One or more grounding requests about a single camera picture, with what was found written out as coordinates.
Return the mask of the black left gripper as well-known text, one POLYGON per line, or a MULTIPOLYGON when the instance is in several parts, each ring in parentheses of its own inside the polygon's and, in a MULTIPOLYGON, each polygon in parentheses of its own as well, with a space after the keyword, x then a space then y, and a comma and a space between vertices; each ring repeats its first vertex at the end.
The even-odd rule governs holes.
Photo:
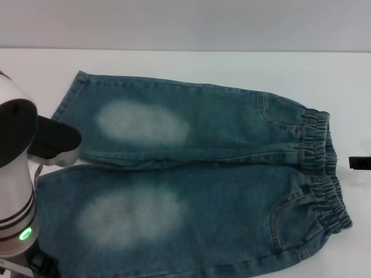
POLYGON ((33 278, 60 278, 58 260, 43 253, 38 244, 33 244, 25 257, 33 278))

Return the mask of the blue denim shorts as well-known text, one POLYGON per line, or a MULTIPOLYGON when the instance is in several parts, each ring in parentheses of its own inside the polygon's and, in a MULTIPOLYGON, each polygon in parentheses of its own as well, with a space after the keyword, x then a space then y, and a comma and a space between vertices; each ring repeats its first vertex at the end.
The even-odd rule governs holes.
POLYGON ((249 278, 351 227, 330 116, 211 84, 79 72, 53 119, 85 164, 37 185, 62 278, 249 278))

